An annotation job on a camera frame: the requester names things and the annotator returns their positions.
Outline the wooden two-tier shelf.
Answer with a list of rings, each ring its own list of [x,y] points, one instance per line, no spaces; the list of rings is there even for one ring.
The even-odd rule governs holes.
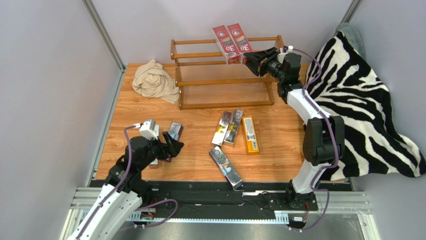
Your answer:
[[[215,39],[171,40],[179,109],[242,108],[275,103],[274,78],[255,76],[242,63],[227,64]]]

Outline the silver gold toothpaste box right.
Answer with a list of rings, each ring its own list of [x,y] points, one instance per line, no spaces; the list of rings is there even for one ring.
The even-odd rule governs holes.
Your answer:
[[[243,113],[243,110],[234,109],[233,113],[231,114],[229,125],[225,134],[225,138],[223,140],[224,145],[231,147],[234,146],[238,129],[240,127],[240,123],[243,117]]]

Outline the aluminium frame post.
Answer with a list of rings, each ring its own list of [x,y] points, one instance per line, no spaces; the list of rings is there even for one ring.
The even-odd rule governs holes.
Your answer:
[[[123,63],[122,58],[120,57],[117,48],[115,47],[103,21],[101,16],[99,15],[95,4],[92,0],[82,0],[81,1],[86,8],[86,11],[88,12],[90,18],[92,19],[98,33],[100,34],[100,37],[102,38],[109,54],[111,55],[113,61],[115,62],[117,68],[120,72],[124,72],[126,70],[126,66]]]

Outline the silver gold toothpaste box left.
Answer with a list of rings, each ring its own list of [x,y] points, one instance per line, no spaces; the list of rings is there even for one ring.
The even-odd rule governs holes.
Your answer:
[[[228,127],[230,124],[230,120],[232,117],[232,112],[230,111],[223,111],[219,122],[217,124],[215,133],[213,135],[211,143],[217,146],[221,146],[223,144],[223,141],[225,139],[226,133],[228,131]]]

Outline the beige crumpled cloth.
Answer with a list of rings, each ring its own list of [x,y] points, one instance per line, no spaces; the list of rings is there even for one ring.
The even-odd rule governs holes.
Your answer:
[[[176,104],[180,99],[175,80],[155,59],[138,67],[133,76],[132,88],[143,97],[162,99],[171,104]]]

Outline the red 3D toothpaste box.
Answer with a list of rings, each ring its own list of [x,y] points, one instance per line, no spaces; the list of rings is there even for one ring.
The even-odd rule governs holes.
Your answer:
[[[228,25],[227,29],[240,54],[240,62],[244,64],[246,59],[244,54],[254,50],[239,23]]]
[[[241,54],[237,50],[236,45],[234,44],[228,29],[224,26],[216,26],[212,28],[215,34],[215,42],[221,51],[225,62],[228,65],[231,64],[240,64],[241,63]]]

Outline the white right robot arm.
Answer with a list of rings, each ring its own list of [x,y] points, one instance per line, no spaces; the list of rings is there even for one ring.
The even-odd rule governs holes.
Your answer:
[[[304,162],[285,190],[284,202],[290,209],[304,207],[314,198],[314,191],[325,170],[335,167],[345,154],[345,123],[322,109],[309,95],[307,85],[299,80],[300,50],[275,47],[245,52],[244,64],[257,77],[269,74],[277,80],[277,93],[292,107],[305,125],[302,144]]]

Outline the silver gold toothpaste box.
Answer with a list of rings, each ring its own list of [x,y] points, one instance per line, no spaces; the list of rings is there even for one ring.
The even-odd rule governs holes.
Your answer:
[[[230,124],[230,120],[232,117],[232,112],[230,111],[223,111],[219,122],[217,124],[215,133],[213,135],[211,143],[217,146],[221,146],[223,144],[223,141],[225,139],[226,133],[228,131],[228,127]]]
[[[238,129],[240,127],[240,123],[243,117],[243,113],[243,110],[234,109],[233,113],[231,114],[229,125],[225,134],[225,138],[223,140],[224,145],[231,147],[234,146]]]

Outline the silver purple R&O toothpaste box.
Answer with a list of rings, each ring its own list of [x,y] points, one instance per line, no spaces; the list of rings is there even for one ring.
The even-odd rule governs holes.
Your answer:
[[[237,191],[243,185],[243,180],[229,159],[225,156],[222,149],[219,146],[215,146],[209,151],[209,155],[222,175],[230,183],[232,189]]]

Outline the silver blue Sensitive toothpaste box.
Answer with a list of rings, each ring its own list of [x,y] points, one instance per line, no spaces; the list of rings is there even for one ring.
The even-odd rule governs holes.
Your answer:
[[[176,140],[179,141],[184,125],[182,123],[172,122],[168,133]]]

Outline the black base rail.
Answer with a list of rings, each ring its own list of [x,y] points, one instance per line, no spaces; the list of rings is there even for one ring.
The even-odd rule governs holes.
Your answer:
[[[100,227],[117,230],[125,222],[145,228],[159,222],[266,224],[303,233],[320,226],[328,217],[357,218],[361,228],[374,228],[365,193],[346,183],[322,183],[318,190],[290,203],[287,182],[245,182],[233,189],[228,182],[143,181],[130,192],[113,192],[98,182],[79,187],[71,207],[80,210],[79,229]]]

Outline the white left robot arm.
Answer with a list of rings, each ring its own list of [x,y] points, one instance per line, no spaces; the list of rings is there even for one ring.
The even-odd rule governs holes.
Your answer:
[[[176,213],[178,201],[172,198],[154,201],[152,185],[142,179],[142,170],[152,161],[176,157],[184,147],[183,142],[173,139],[168,132],[162,135],[164,142],[155,134],[130,138],[128,128],[124,129],[125,153],[110,169],[96,201],[68,239],[110,240],[133,212],[166,203],[173,203],[172,213]]]

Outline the zebra print blanket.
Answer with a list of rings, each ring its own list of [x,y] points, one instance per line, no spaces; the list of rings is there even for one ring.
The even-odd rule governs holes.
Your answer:
[[[323,173],[323,180],[425,175],[421,150],[396,130],[390,91],[344,33],[337,33],[316,54],[305,80],[311,98],[331,115],[341,116],[345,124],[344,156]]]

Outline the orange toothpaste box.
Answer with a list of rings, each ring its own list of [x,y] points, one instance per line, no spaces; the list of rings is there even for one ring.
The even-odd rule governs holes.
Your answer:
[[[244,116],[242,118],[242,123],[246,153],[248,155],[258,155],[260,153],[260,149],[253,117]]]

